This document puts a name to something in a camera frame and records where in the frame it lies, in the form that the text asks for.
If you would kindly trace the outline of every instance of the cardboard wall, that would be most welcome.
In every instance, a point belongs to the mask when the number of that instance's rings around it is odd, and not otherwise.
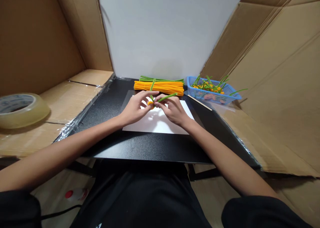
[[[113,71],[99,0],[59,0],[88,69]]]
[[[320,1],[283,8],[229,76],[235,89],[249,88],[242,110],[317,172],[319,14]]]
[[[0,95],[40,94],[85,69],[58,0],[0,0]]]
[[[241,0],[225,26],[201,76],[220,80],[239,63],[290,0]]]

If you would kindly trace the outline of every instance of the white wall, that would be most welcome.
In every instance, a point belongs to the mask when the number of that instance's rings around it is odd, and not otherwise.
[[[117,76],[196,76],[240,0],[100,0]]]

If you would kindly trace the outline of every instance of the blue plastic basket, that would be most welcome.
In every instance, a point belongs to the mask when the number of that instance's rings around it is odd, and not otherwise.
[[[215,93],[215,92],[211,92],[211,91],[193,88],[193,87],[191,87],[191,85],[196,81],[196,79],[197,79],[197,77],[194,77],[194,76],[187,77],[188,94],[194,98],[203,99],[205,101],[211,101],[211,102],[215,102],[215,103],[219,103],[219,104],[228,104],[236,99],[242,99],[242,97],[241,97],[241,95],[239,95],[239,93],[235,93],[232,96],[229,95],[229,94],[236,91],[229,84],[226,84],[224,86],[224,88],[223,88],[224,94],[219,94],[219,93]],[[206,80],[207,79],[200,78],[197,85],[201,86],[203,84],[203,82]],[[215,80],[211,80],[211,82],[213,83],[213,85],[218,85],[220,83],[219,81],[215,81]]]

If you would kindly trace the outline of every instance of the person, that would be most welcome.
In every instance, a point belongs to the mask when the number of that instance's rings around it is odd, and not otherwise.
[[[95,143],[140,120],[152,108],[149,95],[133,96],[124,111],[69,136],[0,171],[0,227],[41,227],[41,209],[30,191],[66,168]],[[222,176],[242,195],[224,207],[224,227],[310,227],[242,159],[184,111],[178,97],[156,97],[155,105],[186,130]],[[211,227],[183,164],[104,160],[95,184],[71,227]]]

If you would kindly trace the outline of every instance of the white paper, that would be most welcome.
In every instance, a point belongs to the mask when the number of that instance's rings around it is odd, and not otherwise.
[[[182,107],[186,111],[187,115],[194,120],[186,102],[184,100],[180,100]],[[143,117],[138,122],[128,125],[124,127],[122,130],[124,131],[138,131],[138,132],[152,132],[152,133],[166,133],[166,134],[183,134],[187,135],[188,133],[182,129],[181,127],[172,123],[163,110],[155,107],[150,110],[145,117]]]

